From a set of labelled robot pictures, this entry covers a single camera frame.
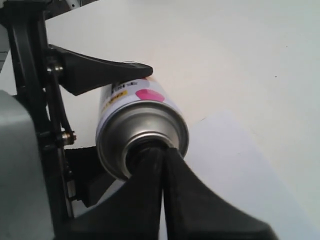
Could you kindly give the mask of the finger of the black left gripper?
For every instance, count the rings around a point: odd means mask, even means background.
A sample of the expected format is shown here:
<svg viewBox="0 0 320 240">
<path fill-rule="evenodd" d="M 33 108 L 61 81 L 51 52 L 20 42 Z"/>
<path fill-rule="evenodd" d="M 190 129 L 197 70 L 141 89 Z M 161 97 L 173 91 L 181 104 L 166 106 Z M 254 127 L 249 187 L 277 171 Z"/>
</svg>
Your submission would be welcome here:
<svg viewBox="0 0 320 240">
<path fill-rule="evenodd" d="M 66 149 L 64 153 L 66 179 L 75 185 L 71 199 L 82 201 L 87 208 L 94 206 L 116 179 L 102 166 L 95 146 Z"/>
</svg>

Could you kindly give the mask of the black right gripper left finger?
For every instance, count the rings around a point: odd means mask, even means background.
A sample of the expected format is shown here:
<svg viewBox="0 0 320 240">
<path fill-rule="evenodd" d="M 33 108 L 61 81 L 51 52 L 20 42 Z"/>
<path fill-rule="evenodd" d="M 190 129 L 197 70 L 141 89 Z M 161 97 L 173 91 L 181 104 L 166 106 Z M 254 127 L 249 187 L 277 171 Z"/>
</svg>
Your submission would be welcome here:
<svg viewBox="0 0 320 240">
<path fill-rule="evenodd" d="M 67 240 L 156 240 L 164 153 L 151 148 L 133 176 L 110 198 L 65 227 Z"/>
</svg>

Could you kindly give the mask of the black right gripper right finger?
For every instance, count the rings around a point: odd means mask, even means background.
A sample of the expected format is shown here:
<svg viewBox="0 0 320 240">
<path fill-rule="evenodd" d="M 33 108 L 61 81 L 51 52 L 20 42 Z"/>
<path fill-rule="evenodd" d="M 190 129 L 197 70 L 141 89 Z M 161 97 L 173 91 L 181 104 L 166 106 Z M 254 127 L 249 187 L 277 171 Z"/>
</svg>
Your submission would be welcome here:
<svg viewBox="0 0 320 240">
<path fill-rule="evenodd" d="M 273 240 L 269 224 L 211 191 L 175 148 L 164 157 L 163 196 L 169 240 Z"/>
</svg>

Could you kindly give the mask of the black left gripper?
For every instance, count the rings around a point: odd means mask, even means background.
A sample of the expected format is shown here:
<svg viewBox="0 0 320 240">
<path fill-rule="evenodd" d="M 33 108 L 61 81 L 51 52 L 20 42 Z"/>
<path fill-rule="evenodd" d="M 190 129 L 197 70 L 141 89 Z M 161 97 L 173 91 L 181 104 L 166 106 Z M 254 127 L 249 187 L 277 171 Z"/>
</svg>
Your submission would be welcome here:
<svg viewBox="0 0 320 240">
<path fill-rule="evenodd" d="M 48 44 L 45 10 L 48 0 L 6 0 L 7 29 L 17 98 L 35 127 L 55 239 L 63 239 L 73 218 L 64 180 L 64 147 L 55 100 L 55 74 L 48 72 L 49 49 L 62 67 L 59 84 L 74 96 L 110 84 L 144 79 L 153 68 L 138 62 L 115 62 Z"/>
</svg>

